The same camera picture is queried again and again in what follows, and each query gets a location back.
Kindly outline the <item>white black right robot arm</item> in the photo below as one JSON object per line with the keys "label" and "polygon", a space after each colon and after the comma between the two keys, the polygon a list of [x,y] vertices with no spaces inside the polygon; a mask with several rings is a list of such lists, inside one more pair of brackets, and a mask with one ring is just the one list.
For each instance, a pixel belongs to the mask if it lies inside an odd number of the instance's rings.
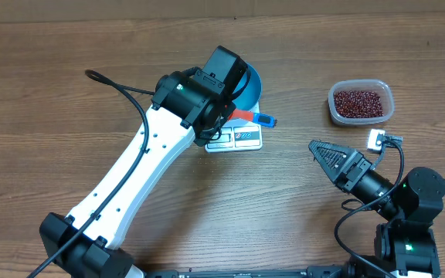
{"label": "white black right robot arm", "polygon": [[360,255],[339,239],[350,259],[344,266],[310,266],[309,277],[438,277],[441,274],[433,220],[443,210],[445,179],[431,168],[399,171],[390,182],[377,164],[351,147],[312,140],[308,145],[331,183],[351,194],[358,208],[348,209],[342,225],[359,212],[376,212],[375,253]]}

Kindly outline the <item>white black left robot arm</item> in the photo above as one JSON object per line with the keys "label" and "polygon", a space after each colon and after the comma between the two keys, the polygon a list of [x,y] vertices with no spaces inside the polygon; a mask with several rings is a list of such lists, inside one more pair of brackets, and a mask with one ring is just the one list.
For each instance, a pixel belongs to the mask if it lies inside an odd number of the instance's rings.
{"label": "white black left robot arm", "polygon": [[86,75],[117,89],[141,115],[131,143],[96,188],[67,215],[49,213],[39,227],[47,252],[31,276],[55,263],[72,277],[143,277],[132,256],[121,249],[127,231],[153,187],[191,144],[203,146],[219,133],[235,110],[240,80],[249,66],[218,46],[203,68],[164,75],[144,110],[133,88],[91,69]]}

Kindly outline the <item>orange measuring scoop blue handle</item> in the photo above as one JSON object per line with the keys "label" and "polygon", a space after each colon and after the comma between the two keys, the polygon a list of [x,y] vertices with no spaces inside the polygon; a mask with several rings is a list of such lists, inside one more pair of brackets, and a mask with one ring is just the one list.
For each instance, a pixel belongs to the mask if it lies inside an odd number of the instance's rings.
{"label": "orange measuring scoop blue handle", "polygon": [[246,126],[261,126],[274,128],[277,126],[277,119],[258,112],[250,110],[235,109],[229,116],[224,127],[246,127]]}

